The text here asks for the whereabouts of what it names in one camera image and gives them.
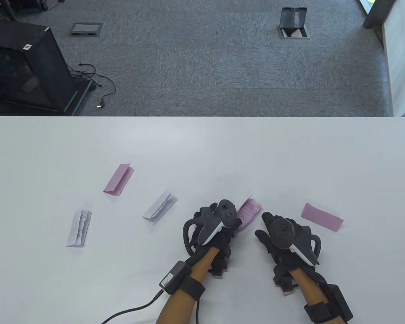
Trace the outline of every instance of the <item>white wall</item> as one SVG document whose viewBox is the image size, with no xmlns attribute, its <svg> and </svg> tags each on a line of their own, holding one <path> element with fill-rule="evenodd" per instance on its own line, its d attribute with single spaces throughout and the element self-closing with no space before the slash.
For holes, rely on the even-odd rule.
<svg viewBox="0 0 405 324">
<path fill-rule="evenodd" d="M 397 0 L 383 25 L 393 116 L 405 113 L 405 0 Z"/>
</svg>

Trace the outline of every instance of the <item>black strap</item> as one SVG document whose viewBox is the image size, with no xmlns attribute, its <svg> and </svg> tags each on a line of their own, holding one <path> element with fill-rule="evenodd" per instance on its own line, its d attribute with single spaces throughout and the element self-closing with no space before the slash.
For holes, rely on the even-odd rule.
<svg viewBox="0 0 405 324">
<path fill-rule="evenodd" d="M 304 307 L 309 318 L 315 324 L 328 322 L 339 316 L 331 303 L 325 304 L 323 301 L 318 304 Z"/>
<path fill-rule="evenodd" d="M 201 295 L 206 290 L 199 281 L 189 276 L 185 276 L 178 288 L 195 299 L 195 301 L 199 300 L 201 298 Z"/>
</svg>

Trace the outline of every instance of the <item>white controller trim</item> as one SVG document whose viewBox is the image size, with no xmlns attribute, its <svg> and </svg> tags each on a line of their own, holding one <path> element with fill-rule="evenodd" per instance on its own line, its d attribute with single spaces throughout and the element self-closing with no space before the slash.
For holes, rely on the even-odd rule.
<svg viewBox="0 0 405 324">
<path fill-rule="evenodd" d="M 301 253 L 301 251 L 299 249 L 297 249 L 297 247 L 293 244 L 289 247 L 289 250 L 292 253 L 296 253 L 304 262 L 306 262 L 307 264 L 309 264 L 311 267 L 315 267 L 314 264 L 312 264 L 312 262 L 310 262 L 307 257 L 304 256 L 303 253 Z"/>
<path fill-rule="evenodd" d="M 216 227 L 213 233 L 210 234 L 209 238 L 206 239 L 206 241 L 202 245 L 206 245 L 208 242 L 210 242 L 210 240 L 213 239 L 213 236 L 215 236 L 217 232 L 220 232 L 222 230 L 222 227 L 224 227 L 224 224 L 223 222 L 220 222 L 218 227 Z"/>
</svg>

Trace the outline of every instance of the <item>folded paper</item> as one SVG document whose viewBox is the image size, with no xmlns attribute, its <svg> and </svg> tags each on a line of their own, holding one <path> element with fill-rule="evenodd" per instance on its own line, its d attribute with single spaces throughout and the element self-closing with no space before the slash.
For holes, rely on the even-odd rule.
<svg viewBox="0 0 405 324">
<path fill-rule="evenodd" d="M 311 204 L 306 203 L 301 213 L 301 217 L 308 219 L 314 223 L 328 228 L 329 230 L 337 232 L 343 223 L 343 219 L 325 211 L 313 207 Z"/>
<path fill-rule="evenodd" d="M 238 228 L 241 230 L 244 228 L 251 220 L 255 217 L 256 214 L 263 208 L 262 205 L 257 203 L 255 199 L 251 199 L 250 196 L 246 201 L 241 205 L 237 211 L 237 217 L 241 219 L 241 225 Z"/>
<path fill-rule="evenodd" d="M 134 169 L 131 168 L 129 164 L 120 164 L 110 182 L 108 182 L 108 185 L 105 187 L 104 192 L 113 196 L 120 196 L 133 171 Z"/>
<path fill-rule="evenodd" d="M 166 191 L 158 200 L 142 215 L 153 226 L 165 215 L 165 213 L 175 204 L 177 198 L 172 193 Z"/>
<path fill-rule="evenodd" d="M 67 247 L 84 247 L 91 211 L 79 209 L 75 212 L 70 229 Z"/>
</svg>

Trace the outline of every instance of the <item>black computer case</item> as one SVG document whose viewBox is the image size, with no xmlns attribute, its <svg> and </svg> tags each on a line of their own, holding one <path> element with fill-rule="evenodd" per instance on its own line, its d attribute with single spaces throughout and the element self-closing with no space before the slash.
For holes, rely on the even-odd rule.
<svg viewBox="0 0 405 324">
<path fill-rule="evenodd" d="M 0 20 L 0 101 L 64 114 L 76 95 L 49 27 Z"/>
</svg>

